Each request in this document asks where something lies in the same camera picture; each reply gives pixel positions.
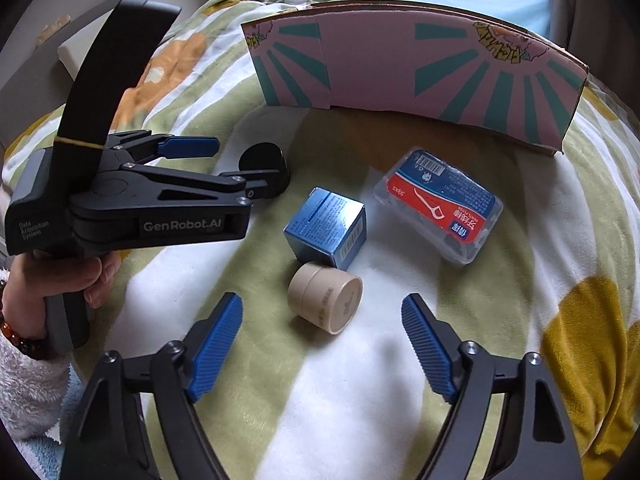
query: teal stripe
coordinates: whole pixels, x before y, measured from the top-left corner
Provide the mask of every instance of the teal stripe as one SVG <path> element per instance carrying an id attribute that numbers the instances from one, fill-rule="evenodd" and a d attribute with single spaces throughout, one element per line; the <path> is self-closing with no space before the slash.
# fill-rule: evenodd
<path id="1" fill-rule="evenodd" d="M 317 23 L 303 23 L 301 25 L 281 25 L 278 27 L 280 34 L 288 36 L 303 36 L 305 38 L 320 39 L 320 27 Z"/>
<path id="2" fill-rule="evenodd" d="M 317 59 L 299 52 L 295 48 L 291 48 L 282 43 L 274 43 L 273 47 L 283 56 L 287 56 L 302 70 L 318 79 L 324 86 L 329 88 L 329 75 L 326 71 L 326 65 Z"/>
<path id="3" fill-rule="evenodd" d="M 466 38 L 466 30 L 458 27 L 444 27 L 432 23 L 416 23 L 416 40 L 444 40 L 447 38 Z"/>
<path id="4" fill-rule="evenodd" d="M 456 96 L 447 105 L 443 113 L 441 113 L 441 120 L 449 121 L 450 123 L 457 123 L 460 120 L 462 113 L 465 111 L 469 101 L 471 101 L 471 98 L 478 90 L 478 87 L 482 82 L 482 78 L 484 78 L 488 69 L 489 63 L 487 61 L 483 61 L 467 82 L 464 83 Z"/>
<path id="5" fill-rule="evenodd" d="M 478 57 L 478 53 L 475 50 L 465 50 L 419 68 L 415 71 L 414 95 L 420 95 L 426 89 L 431 88 L 446 76 L 453 74 L 461 66 L 466 65 L 476 57 Z"/>
<path id="6" fill-rule="evenodd" d="M 551 86 L 551 83 L 546 79 L 545 75 L 542 72 L 537 72 L 536 79 L 542 87 L 546 102 L 549 103 L 549 108 L 551 108 L 551 113 L 553 114 L 556 126 L 558 127 L 558 134 L 560 137 L 564 137 L 564 134 L 569 127 L 569 123 L 571 122 L 571 116 L 564 108 L 558 94 L 556 94 L 556 91 Z"/>
<path id="7" fill-rule="evenodd" d="M 291 95 L 293 95 L 293 98 L 296 100 L 298 106 L 305 108 L 311 107 L 311 101 L 302 91 L 302 88 L 300 88 L 296 80 L 293 79 L 293 76 L 289 72 L 287 72 L 287 69 L 282 66 L 282 63 L 278 60 L 278 58 L 273 55 L 273 52 L 271 50 L 267 51 L 267 57 L 273 63 L 273 66 L 278 71 L 278 74 L 280 74 L 280 77 L 284 81 L 284 84 L 287 85 L 287 88 L 291 92 Z"/>
<path id="8" fill-rule="evenodd" d="M 254 56 L 254 68 L 267 105 L 280 106 L 280 100 L 276 94 L 276 89 L 273 87 L 269 73 L 267 72 L 264 62 L 260 56 Z"/>
<path id="9" fill-rule="evenodd" d="M 491 100 L 486 109 L 482 126 L 498 132 L 507 132 L 507 114 L 509 113 L 509 106 L 511 106 L 512 90 L 513 74 L 500 72 L 498 81 L 495 82 L 494 93 L 491 94 Z"/>
<path id="10" fill-rule="evenodd" d="M 536 115 L 536 101 L 533 98 L 531 76 L 524 76 L 524 133 L 527 140 L 533 144 L 540 143 L 538 135 L 538 117 Z"/>
<path id="11" fill-rule="evenodd" d="M 569 83 L 569 86 L 571 88 L 573 88 L 574 90 L 580 90 L 580 88 L 582 87 L 582 84 L 584 83 L 583 78 L 581 78 L 578 75 L 575 75 L 567 67 L 562 66 L 561 64 L 559 64 L 557 61 L 554 61 L 553 59 L 549 60 L 549 62 L 546 65 L 555 73 L 557 73 L 562 79 L 567 81 L 567 83 Z"/>

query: blue cardboard box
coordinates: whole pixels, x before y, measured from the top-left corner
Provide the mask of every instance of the blue cardboard box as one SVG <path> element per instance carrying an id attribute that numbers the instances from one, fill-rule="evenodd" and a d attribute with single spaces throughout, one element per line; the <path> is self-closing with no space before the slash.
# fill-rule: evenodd
<path id="1" fill-rule="evenodd" d="M 364 204 L 316 187 L 284 235 L 301 263 L 346 270 L 367 239 Z"/>

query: dental floss pick box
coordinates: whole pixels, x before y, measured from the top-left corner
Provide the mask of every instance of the dental floss pick box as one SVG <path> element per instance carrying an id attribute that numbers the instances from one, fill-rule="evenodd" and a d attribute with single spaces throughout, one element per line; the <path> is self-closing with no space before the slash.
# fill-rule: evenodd
<path id="1" fill-rule="evenodd" d="M 458 168 L 414 147 L 376 184 L 373 195 L 454 264 L 473 261 L 504 208 Z"/>
<path id="2" fill-rule="evenodd" d="M 367 239 L 365 207 L 316 187 L 283 232 L 299 262 L 346 270 Z"/>

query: human hand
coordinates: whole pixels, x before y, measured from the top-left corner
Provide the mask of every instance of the human hand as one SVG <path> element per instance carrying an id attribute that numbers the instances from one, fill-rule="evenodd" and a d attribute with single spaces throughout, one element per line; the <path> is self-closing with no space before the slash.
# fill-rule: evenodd
<path id="1" fill-rule="evenodd" d="M 2 294 L 4 320 L 21 338 L 44 339 L 44 298 L 84 290 L 86 302 L 98 308 L 108 297 L 120 264 L 117 251 L 102 258 L 65 260 L 38 260 L 32 254 L 19 254 Z"/>

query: blue gripper pad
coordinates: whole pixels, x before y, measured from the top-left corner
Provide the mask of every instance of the blue gripper pad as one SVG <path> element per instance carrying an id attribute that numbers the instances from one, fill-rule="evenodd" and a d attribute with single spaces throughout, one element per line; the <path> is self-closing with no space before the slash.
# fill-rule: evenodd
<path id="1" fill-rule="evenodd" d="M 213 388 L 242 323 L 240 296 L 227 294 L 223 299 L 226 301 L 224 303 L 221 301 L 212 313 L 212 316 L 217 316 L 217 319 L 193 357 L 191 383 L 185 388 L 191 402 L 197 402 L 201 396 Z"/>
<path id="2" fill-rule="evenodd" d="M 449 353 L 411 296 L 402 300 L 402 326 L 409 336 L 431 389 L 440 394 L 445 402 L 455 402 L 459 391 L 453 382 Z"/>
<path id="3" fill-rule="evenodd" d="M 220 150 L 215 137 L 169 137 L 158 144 L 156 153 L 165 158 L 197 158 L 214 156 Z"/>

